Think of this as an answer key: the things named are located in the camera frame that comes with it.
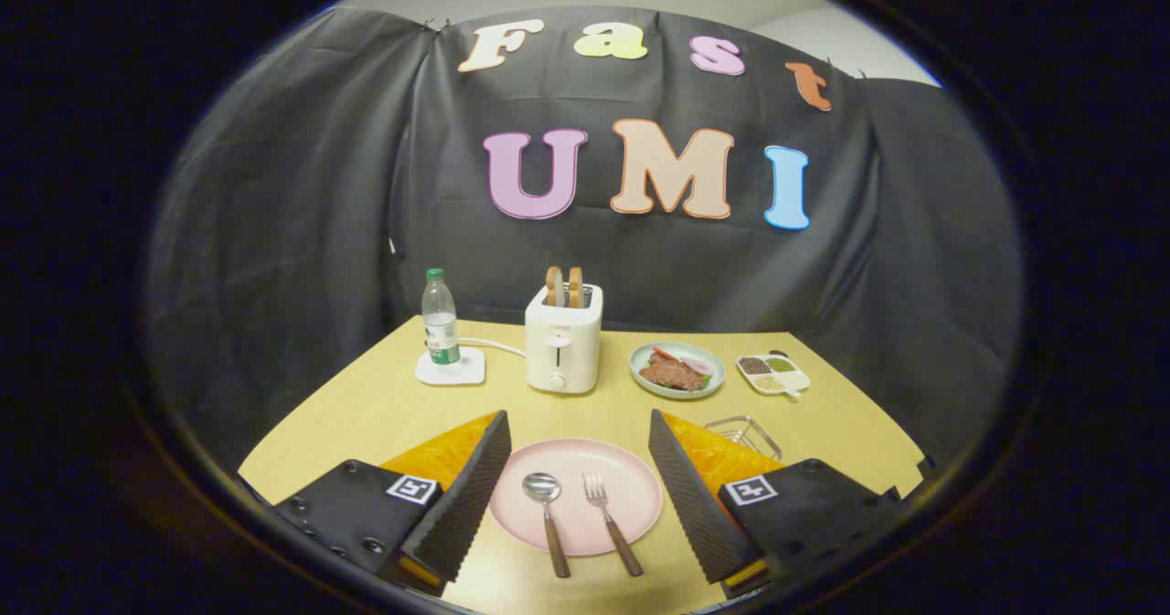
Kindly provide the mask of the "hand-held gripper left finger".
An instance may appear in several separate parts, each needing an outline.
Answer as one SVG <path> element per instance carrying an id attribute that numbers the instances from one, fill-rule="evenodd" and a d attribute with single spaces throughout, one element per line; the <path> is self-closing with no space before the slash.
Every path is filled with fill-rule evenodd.
<path id="1" fill-rule="evenodd" d="M 441 597 L 511 450 L 508 415 L 489 412 L 380 465 L 340 461 L 274 512 L 369 574 Z"/>

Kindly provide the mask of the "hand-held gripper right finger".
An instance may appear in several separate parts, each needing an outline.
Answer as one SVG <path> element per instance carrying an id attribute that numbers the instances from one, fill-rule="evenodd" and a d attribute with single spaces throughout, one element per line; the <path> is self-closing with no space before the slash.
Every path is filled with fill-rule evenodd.
<path id="1" fill-rule="evenodd" d="M 818 575 L 904 507 L 896 488 L 872 491 L 820 459 L 784 465 L 659 409 L 648 448 L 706 581 L 727 597 Z"/>

